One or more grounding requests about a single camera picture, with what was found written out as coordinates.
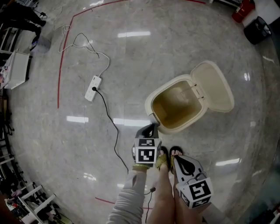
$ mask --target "open trash can lid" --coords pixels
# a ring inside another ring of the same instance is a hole
[[[231,89],[219,67],[212,61],[204,61],[191,72],[192,80],[199,86],[208,102],[208,108],[229,112],[235,101]]]

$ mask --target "power strip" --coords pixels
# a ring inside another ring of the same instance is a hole
[[[100,77],[93,76],[91,83],[89,84],[89,87],[87,89],[86,95],[84,96],[88,101],[92,101],[95,98],[96,91],[93,91],[92,88],[96,87],[96,89],[98,90],[101,82],[102,79]]]

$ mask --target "black cable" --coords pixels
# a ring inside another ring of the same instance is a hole
[[[110,117],[110,115],[108,114],[108,109],[107,109],[107,105],[106,105],[106,103],[105,103],[105,100],[104,100],[104,98],[103,98],[103,96],[102,96],[102,94],[96,89],[96,87],[93,87],[92,88],[92,90],[93,91],[96,91],[99,95],[101,95],[101,97],[102,97],[102,100],[103,100],[103,102],[104,102],[104,105],[105,105],[105,107],[106,107],[106,113],[107,113],[107,116],[109,117],[109,119],[110,119],[110,121],[112,122],[112,124],[114,125],[114,127],[116,128],[116,130],[117,130],[117,138],[116,138],[116,140],[115,140],[115,146],[114,146],[114,151],[115,151],[115,154],[117,155],[117,157],[119,157],[120,158],[120,160],[122,161],[122,163],[124,164],[124,166],[126,167],[126,170],[127,170],[127,173],[128,173],[128,168],[127,168],[127,166],[126,166],[126,164],[125,164],[125,162],[123,161],[123,159],[117,154],[117,152],[116,152],[116,145],[117,145],[117,142],[118,142],[118,137],[119,137],[119,129],[117,128],[117,126],[115,125],[115,123],[113,122],[113,120],[112,120],[112,118]]]
[[[147,213],[146,213],[146,220],[145,220],[145,223],[147,223],[147,218],[148,218],[148,212],[149,212],[149,204],[150,204],[150,202],[151,202],[151,200],[152,200],[152,195],[153,195],[153,192],[150,192],[150,200],[149,200],[149,203],[148,203],[148,210],[147,210]]]
[[[33,11],[38,12],[37,10],[33,9]],[[39,14],[41,14],[40,12],[38,12]]]
[[[86,37],[86,35],[83,34],[83,33],[79,33],[78,35],[80,35],[80,34],[84,35],[84,37],[87,39],[87,42],[88,42],[88,43],[90,44],[90,46],[92,47],[93,51],[95,51],[95,49],[93,48],[93,46],[92,46],[91,43],[89,42],[88,38]]]

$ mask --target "beige trash can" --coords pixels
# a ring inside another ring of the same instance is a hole
[[[230,112],[234,107],[231,89],[212,61],[196,66],[190,75],[178,76],[148,96],[145,109],[160,123],[159,131],[182,131],[211,109]]]

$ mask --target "glossy floor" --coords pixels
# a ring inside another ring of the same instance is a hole
[[[74,14],[106,2],[41,0],[38,10],[48,15],[42,35],[52,38],[52,46],[46,54],[34,54],[30,80],[11,92],[15,128],[11,142],[19,165],[32,181],[57,195],[58,204],[75,223],[105,223],[112,205],[95,197],[115,201],[126,170],[113,151],[116,130],[101,97],[97,95],[94,102],[84,99],[93,75],[106,66],[105,57],[74,47],[65,51],[57,108],[62,38],[57,27],[68,25]],[[234,109],[230,113],[208,110],[187,129],[161,138],[168,148],[179,145],[201,162],[213,182],[213,204],[224,212],[233,207],[233,196],[242,196],[236,184],[246,183],[252,175],[265,100],[261,56],[231,13],[231,8],[218,3],[117,2],[76,16],[66,44],[82,32],[96,51],[111,58],[100,91],[120,130],[117,151],[129,167],[135,133],[148,122],[147,96],[204,60],[220,67],[233,92]],[[20,51],[32,36],[28,31],[21,34]],[[75,43],[88,45],[82,35]],[[147,191],[157,176],[155,168],[148,172]]]

